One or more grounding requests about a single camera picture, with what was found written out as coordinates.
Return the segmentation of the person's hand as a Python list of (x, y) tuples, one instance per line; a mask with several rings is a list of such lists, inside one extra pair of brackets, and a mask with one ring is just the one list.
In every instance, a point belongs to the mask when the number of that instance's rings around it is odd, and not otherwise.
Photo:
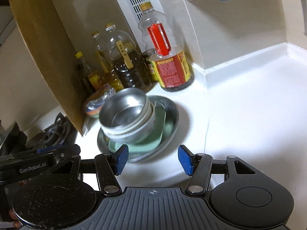
[(10, 209), (8, 213), (9, 213), (9, 216), (13, 219), (14, 227), (16, 229), (20, 229), (22, 227), (22, 224), (19, 222), (18, 217), (16, 216), (15, 212), (12, 209)]

